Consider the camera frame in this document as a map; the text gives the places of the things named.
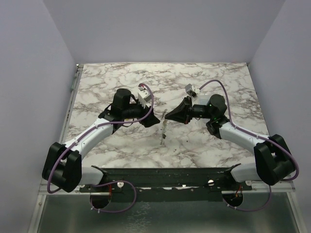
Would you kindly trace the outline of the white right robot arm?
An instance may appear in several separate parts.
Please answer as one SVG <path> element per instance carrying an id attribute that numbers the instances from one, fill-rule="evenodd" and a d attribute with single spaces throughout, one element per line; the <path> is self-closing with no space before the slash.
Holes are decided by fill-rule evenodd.
<path id="1" fill-rule="evenodd" d="M 280 135 L 266 137 L 243 128 L 238 129 L 225 116 L 226 110 L 225 99 L 219 94 L 198 103 L 191 97 L 185 97 L 165 115 L 165 119 L 183 124 L 190 123 L 193 118 L 207 119 L 206 127 L 211 135 L 230 141 L 254 155 L 254 163 L 235 165 L 230 174 L 224 176 L 223 184 L 229 190 L 234 190 L 245 181 L 263 181 L 274 185 L 295 171 L 289 149 Z"/>

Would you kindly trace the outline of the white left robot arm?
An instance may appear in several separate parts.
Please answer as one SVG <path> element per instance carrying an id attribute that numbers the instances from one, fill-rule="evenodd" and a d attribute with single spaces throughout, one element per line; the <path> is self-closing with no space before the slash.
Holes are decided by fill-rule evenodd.
<path id="1" fill-rule="evenodd" d="M 130 90 L 120 88 L 116 91 L 112 103 L 100 113 L 94 123 L 75 138 L 65 143 L 53 143 L 48 151 L 43 167 L 42 178 L 47 181 L 47 192 L 73 191 L 80 185 L 91 185 L 100 192 L 106 189 L 105 171 L 97 166 L 84 167 L 85 156 L 105 138 L 114 134 L 125 124 L 140 123 L 145 128 L 160 123 L 154 115 L 154 95 L 144 83 L 138 86 L 135 97 Z"/>

